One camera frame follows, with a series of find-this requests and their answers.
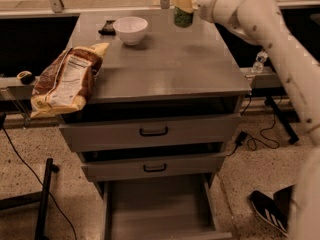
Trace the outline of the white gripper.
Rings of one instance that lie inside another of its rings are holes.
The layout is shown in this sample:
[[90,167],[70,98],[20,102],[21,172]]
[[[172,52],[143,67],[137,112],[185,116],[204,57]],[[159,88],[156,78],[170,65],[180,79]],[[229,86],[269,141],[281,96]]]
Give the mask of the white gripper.
[[[192,13],[195,0],[171,0],[180,10]],[[210,23],[231,23],[234,8],[232,0],[196,0],[199,17]]]

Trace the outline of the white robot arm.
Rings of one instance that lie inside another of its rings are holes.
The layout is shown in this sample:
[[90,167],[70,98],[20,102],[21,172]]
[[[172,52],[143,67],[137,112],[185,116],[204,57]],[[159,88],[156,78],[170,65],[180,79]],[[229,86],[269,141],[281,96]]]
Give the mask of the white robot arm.
[[320,240],[320,64],[286,26],[275,0],[171,0],[267,52],[313,143],[290,202],[288,240]]

